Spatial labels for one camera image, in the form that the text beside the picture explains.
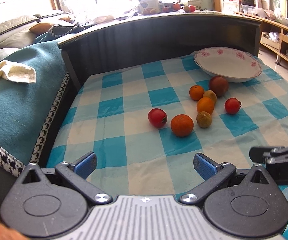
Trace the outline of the grey leather sofa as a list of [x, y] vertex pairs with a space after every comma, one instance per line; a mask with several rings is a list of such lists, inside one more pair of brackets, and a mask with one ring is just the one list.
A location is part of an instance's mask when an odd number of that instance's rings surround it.
[[61, 26], [72, 26], [69, 15], [61, 11], [46, 14], [24, 15], [0, 23], [0, 60], [10, 54], [34, 44], [36, 35], [29, 29], [40, 22], [53, 23]]

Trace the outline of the cream white towel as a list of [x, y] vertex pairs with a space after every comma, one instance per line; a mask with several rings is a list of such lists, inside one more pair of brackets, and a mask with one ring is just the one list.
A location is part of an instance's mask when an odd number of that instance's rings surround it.
[[26, 64], [3, 60], [0, 62], [0, 78], [16, 83], [35, 83], [36, 70]]

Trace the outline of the dark red passion fruit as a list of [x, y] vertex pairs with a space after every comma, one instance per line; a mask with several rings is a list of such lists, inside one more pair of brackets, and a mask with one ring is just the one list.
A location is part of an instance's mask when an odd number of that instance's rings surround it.
[[228, 88], [228, 81], [222, 76], [214, 76], [209, 81], [209, 90], [213, 91], [217, 97], [224, 96]]

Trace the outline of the brownish yellow small fruit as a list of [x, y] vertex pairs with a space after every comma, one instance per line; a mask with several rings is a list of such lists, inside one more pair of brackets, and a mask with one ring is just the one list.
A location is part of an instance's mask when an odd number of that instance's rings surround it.
[[216, 102], [217, 102], [216, 94], [215, 94], [215, 92], [213, 92], [212, 90], [207, 90], [207, 91], [205, 91], [204, 94], [203, 94], [203, 97], [204, 97], [204, 98], [210, 98], [210, 99], [213, 101], [214, 105], [215, 105]]

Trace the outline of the small peach fruit on table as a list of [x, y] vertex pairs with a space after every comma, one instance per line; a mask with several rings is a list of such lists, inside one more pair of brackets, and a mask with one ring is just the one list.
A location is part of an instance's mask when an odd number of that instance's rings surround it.
[[143, 12], [142, 12], [143, 15], [149, 15], [150, 14], [150, 11], [145, 9]]

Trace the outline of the yellow-green small fruit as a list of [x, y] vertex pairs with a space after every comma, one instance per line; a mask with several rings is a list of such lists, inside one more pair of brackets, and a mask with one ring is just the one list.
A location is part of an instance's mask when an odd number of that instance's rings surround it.
[[212, 117], [209, 113], [201, 111], [197, 114], [197, 124], [201, 128], [208, 128], [212, 124]]

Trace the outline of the dark glass-top coffee table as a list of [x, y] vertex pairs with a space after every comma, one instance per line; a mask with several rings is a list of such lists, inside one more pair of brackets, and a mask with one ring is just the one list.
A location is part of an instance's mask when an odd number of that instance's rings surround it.
[[59, 43], [76, 89], [88, 77], [229, 47], [258, 55], [261, 21], [220, 12], [169, 12], [90, 27]]

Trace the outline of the blue white checkered cloth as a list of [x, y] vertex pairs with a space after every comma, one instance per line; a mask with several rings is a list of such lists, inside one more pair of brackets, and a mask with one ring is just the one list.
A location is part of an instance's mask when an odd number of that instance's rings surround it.
[[250, 168], [253, 146], [288, 146], [288, 81], [268, 66], [244, 83], [213, 81], [188, 55], [90, 76], [47, 167], [92, 151], [87, 179], [107, 194], [179, 197], [203, 181], [196, 153]]

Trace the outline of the orange cushion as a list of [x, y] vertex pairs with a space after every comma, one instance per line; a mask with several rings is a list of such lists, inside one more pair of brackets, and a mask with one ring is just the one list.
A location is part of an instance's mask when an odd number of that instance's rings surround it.
[[47, 23], [47, 22], [40, 22], [38, 24], [35, 24], [32, 26], [29, 31], [36, 34], [36, 35], [41, 35], [43, 33], [46, 33], [49, 31], [51, 27], [53, 27], [53, 23]]

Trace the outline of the large orange mandarin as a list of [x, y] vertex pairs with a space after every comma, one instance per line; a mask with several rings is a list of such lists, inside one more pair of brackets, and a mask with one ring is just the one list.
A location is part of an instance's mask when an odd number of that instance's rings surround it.
[[193, 120], [188, 115], [179, 114], [171, 120], [171, 130], [177, 137], [186, 137], [190, 135], [193, 128]]

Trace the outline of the small red fruit on table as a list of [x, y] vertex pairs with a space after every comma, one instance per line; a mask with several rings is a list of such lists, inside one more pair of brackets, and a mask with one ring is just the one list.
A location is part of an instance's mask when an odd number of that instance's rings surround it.
[[162, 8], [162, 12], [163, 12], [163, 13], [169, 12], [169, 8], [168, 8], [168, 7], [163, 7], [163, 8]]

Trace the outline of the oval orange mandarin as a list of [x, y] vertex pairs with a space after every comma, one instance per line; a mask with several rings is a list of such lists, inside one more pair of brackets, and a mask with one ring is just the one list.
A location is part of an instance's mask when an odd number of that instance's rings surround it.
[[214, 102], [209, 97], [202, 97], [197, 103], [197, 112], [207, 112], [212, 115], [215, 109]]

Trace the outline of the wooden tv cabinet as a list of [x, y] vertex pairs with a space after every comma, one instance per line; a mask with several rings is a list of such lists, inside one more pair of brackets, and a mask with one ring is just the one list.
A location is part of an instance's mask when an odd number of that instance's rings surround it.
[[236, 12], [236, 14], [260, 20], [260, 44], [276, 54], [275, 64], [280, 66], [281, 60], [285, 60], [288, 63], [288, 26], [242, 12]]

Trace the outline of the red tomato with stem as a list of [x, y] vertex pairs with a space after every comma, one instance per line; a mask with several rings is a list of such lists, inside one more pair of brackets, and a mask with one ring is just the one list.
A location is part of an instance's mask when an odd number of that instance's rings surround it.
[[237, 114], [241, 108], [241, 102], [236, 98], [229, 98], [224, 104], [228, 114]]

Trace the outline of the small round orange mandarin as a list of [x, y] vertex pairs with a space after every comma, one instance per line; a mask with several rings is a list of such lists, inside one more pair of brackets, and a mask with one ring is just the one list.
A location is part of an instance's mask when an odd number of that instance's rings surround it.
[[189, 90], [190, 98], [194, 101], [199, 101], [204, 94], [205, 90], [200, 85], [192, 86]]

